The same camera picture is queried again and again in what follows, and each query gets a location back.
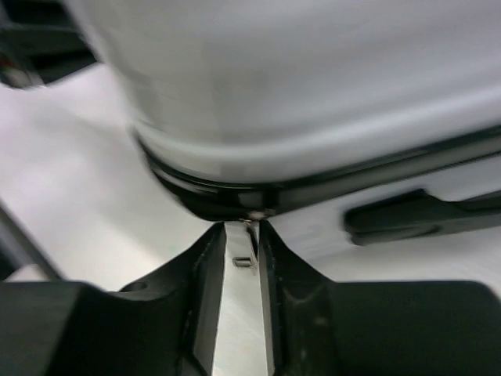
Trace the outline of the black and white suitcase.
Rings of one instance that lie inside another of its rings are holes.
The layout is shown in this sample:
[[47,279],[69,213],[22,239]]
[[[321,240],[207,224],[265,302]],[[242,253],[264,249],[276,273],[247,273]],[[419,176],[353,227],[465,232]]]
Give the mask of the black and white suitcase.
[[69,1],[157,179],[360,245],[500,224],[497,1]]

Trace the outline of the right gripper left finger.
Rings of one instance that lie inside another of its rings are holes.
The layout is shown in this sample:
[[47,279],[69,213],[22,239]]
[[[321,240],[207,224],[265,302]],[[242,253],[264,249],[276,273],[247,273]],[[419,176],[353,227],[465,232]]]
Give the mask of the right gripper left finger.
[[4,375],[209,375],[225,228],[116,292],[77,281],[1,286]]

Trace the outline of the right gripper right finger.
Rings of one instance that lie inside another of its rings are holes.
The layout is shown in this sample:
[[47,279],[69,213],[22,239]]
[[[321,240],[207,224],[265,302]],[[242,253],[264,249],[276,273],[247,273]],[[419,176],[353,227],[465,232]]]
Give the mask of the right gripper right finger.
[[271,375],[497,375],[500,300],[460,280],[337,282],[259,225]]

